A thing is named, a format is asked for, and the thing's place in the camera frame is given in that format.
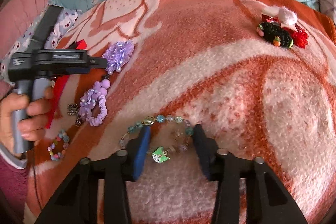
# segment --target crystal bead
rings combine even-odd
[[[156,116],[156,120],[159,122],[159,123],[163,123],[165,121],[165,117],[164,115],[157,115]]]
[[[191,123],[190,123],[190,121],[189,120],[183,120],[183,122],[184,122],[184,125],[186,126],[186,127],[190,127],[191,126]]]
[[[172,122],[173,120],[174,120],[174,116],[173,115],[169,114],[169,115],[166,116],[166,121],[167,122]]]
[[[121,148],[125,148],[126,147],[125,146],[125,140],[124,139],[120,139],[119,140],[119,145],[120,145]]]
[[[150,148],[150,149],[148,149],[147,154],[152,154],[154,151],[155,151],[155,149]]]
[[[101,77],[101,80],[103,81],[103,80],[105,80],[105,79],[109,79],[110,78],[110,76],[107,74],[107,75],[103,75],[102,77]]]
[[[142,126],[143,126],[142,122],[136,122],[135,123],[135,127],[141,128]]]
[[[154,124],[155,122],[155,118],[153,116],[147,116],[144,120],[143,123],[147,126],[151,126],[152,124]]]
[[[192,135],[192,134],[194,134],[194,130],[193,130],[192,127],[187,127],[187,128],[185,129],[185,133],[186,133],[187,135]]]
[[[124,139],[126,142],[128,142],[128,140],[129,140],[129,133],[124,134],[124,136],[122,136],[121,138]]]
[[[176,116],[176,117],[174,118],[174,121],[175,121],[176,123],[182,123],[182,122],[183,122],[183,118],[182,118],[181,116]]]
[[[182,131],[179,130],[179,129],[175,130],[174,133],[173,133],[173,136],[174,136],[175,138],[180,138],[182,135],[183,135],[183,133],[182,133]]]
[[[185,151],[187,151],[187,150],[188,150],[188,146],[185,145],[185,144],[180,144],[180,145],[178,146],[178,151],[179,151],[180,153],[185,152]]]
[[[128,132],[129,132],[129,133],[134,133],[134,131],[135,131],[135,127],[134,127],[134,126],[130,126],[130,127],[128,128]]]
[[[172,146],[169,146],[169,147],[167,148],[167,151],[168,151],[168,153],[172,154],[172,153],[175,153],[175,152],[176,152],[176,149],[175,149],[175,147],[172,145]]]

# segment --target gray handle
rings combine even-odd
[[[20,80],[16,83],[17,89],[13,92],[17,94],[26,94],[30,101],[36,101],[44,97],[44,91],[50,86],[50,81],[45,78],[31,80]],[[12,113],[12,132],[14,139],[14,153],[21,154],[34,148],[34,143],[22,138],[20,130],[17,129],[17,123],[21,120],[29,118],[26,110],[21,109]]]

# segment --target black gripper frame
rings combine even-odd
[[[211,224],[238,224],[240,179],[246,181],[246,224],[307,224],[298,205],[261,157],[236,158],[207,138],[202,126],[194,127],[193,143],[204,175],[218,181]]]
[[[56,189],[35,224],[97,224],[98,180],[104,179],[104,222],[131,224],[126,181],[140,176],[150,141],[150,127],[109,158],[82,158]]]

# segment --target black cable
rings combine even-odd
[[[33,172],[34,172],[35,195],[36,195],[37,203],[39,204],[40,210],[42,211],[41,202],[39,199],[39,195],[37,193],[36,172],[35,172],[35,149],[33,149]]]

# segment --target blue gripper pad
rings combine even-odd
[[[139,136],[136,139],[130,140],[128,142],[126,150],[133,160],[133,181],[136,181],[143,171],[144,162],[146,159],[147,151],[149,149],[150,139],[151,127],[143,126],[141,128]]]

